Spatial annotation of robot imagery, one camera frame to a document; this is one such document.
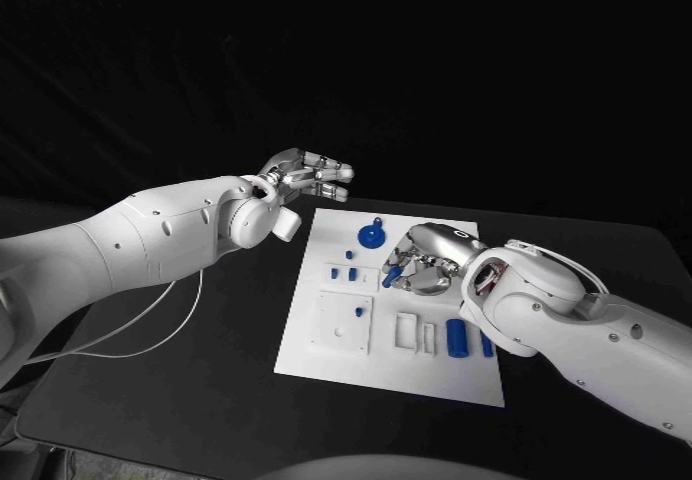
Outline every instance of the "white board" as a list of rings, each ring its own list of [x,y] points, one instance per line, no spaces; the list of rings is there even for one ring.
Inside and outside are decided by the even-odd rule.
[[[371,250],[360,246],[358,232],[375,217],[382,219],[386,241]],[[476,223],[317,209],[274,372],[503,407],[497,357],[483,356],[480,331],[470,322],[469,357],[447,355],[445,321],[458,318],[460,280],[435,297],[381,285],[379,269],[394,247],[408,229],[425,222],[445,223],[479,236]],[[332,268],[339,270],[336,279]],[[349,281],[350,268],[356,281]],[[360,317],[358,305],[365,307]],[[415,328],[415,351],[396,346],[398,314],[408,314],[399,315],[408,346]],[[401,318],[414,318],[414,327]]]

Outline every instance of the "table top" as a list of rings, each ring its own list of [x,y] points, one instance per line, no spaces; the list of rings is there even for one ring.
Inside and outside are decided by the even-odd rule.
[[[55,362],[20,412],[22,437],[222,479],[371,453],[453,460],[526,478],[650,478],[689,468],[686,444],[571,385],[541,355],[499,352],[505,409],[274,373],[316,208],[474,221],[486,244],[516,238],[562,253],[613,293],[692,326],[692,281],[656,230],[365,199],[337,204],[303,196],[290,207],[303,217],[293,242],[271,236],[205,270],[190,323],[159,349]],[[196,288],[193,275],[92,351],[127,353],[160,341]],[[118,327],[163,289],[98,302],[71,345]]]

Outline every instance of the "white cable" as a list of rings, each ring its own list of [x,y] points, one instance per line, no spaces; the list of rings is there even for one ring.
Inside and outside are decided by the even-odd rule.
[[[183,323],[176,328],[173,333],[156,345],[146,348],[144,350],[140,350],[138,352],[125,353],[124,355],[107,355],[104,353],[89,353],[89,352],[71,352],[71,355],[88,355],[91,357],[101,357],[101,358],[127,358],[127,357],[136,357],[137,355],[141,355],[143,353],[147,353],[151,350],[154,350],[154,348],[159,348],[176,336],[176,333],[183,329],[185,324],[187,323],[187,320],[190,319],[192,314],[195,313],[195,309],[198,308],[199,297],[202,295],[202,272],[203,272],[203,270],[199,271],[198,296],[195,298],[195,303],[192,304],[192,308],[190,308],[190,312],[187,313],[187,317],[185,317]]]
[[[551,255],[551,257],[555,257],[558,260],[561,260],[564,263],[567,263],[567,265],[569,265],[574,269],[577,269],[577,271],[580,271],[581,274],[591,280],[591,282],[595,285],[595,288],[598,288],[601,293],[610,293],[608,288],[606,287],[606,284],[603,283],[601,279],[595,276],[595,274],[591,272],[591,270],[588,270],[588,268],[584,267],[584,265],[581,265],[572,259],[562,256],[559,253],[552,252],[546,248],[539,247],[538,245],[535,246],[535,248],[541,252]]]
[[[62,352],[58,353],[46,353],[45,355],[39,355],[37,357],[29,359],[26,362],[26,365],[32,365],[32,363],[39,363],[39,362],[46,362],[48,360],[53,360],[56,358],[63,357],[65,355],[71,355],[72,353],[79,352],[85,348],[92,347],[97,343],[101,343],[104,340],[111,338],[115,334],[118,334],[125,328],[131,327],[137,320],[151,311],[151,309],[159,305],[160,301],[164,299],[166,295],[170,292],[170,289],[173,288],[173,285],[176,282],[172,282],[169,285],[169,288],[166,288],[164,292],[161,293],[160,297],[154,300],[154,303],[144,309],[144,311],[120,327],[117,328],[111,333],[104,335],[102,337],[98,337],[95,340],[91,342],[87,342],[84,345],[79,345],[78,347],[71,348],[69,350],[63,350]]]

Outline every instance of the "black curtain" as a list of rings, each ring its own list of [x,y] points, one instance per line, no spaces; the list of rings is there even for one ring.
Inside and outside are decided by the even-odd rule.
[[[297,146],[356,196],[647,225],[691,265],[675,29],[265,13],[4,1],[1,194],[102,209]]]

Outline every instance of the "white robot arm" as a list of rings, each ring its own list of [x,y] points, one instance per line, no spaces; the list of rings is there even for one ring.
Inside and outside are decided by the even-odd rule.
[[[608,405],[692,441],[692,329],[607,292],[587,294],[545,249],[512,240],[487,248],[466,232],[411,228],[383,266],[383,285],[437,295],[461,279],[460,317],[506,351],[541,352],[565,379]],[[417,272],[402,276],[414,261]]]
[[[123,290],[173,282],[270,232],[300,226],[285,204],[306,193],[346,201],[349,165],[296,148],[258,175],[218,177],[130,195],[87,220],[0,240],[0,387],[79,308]]]

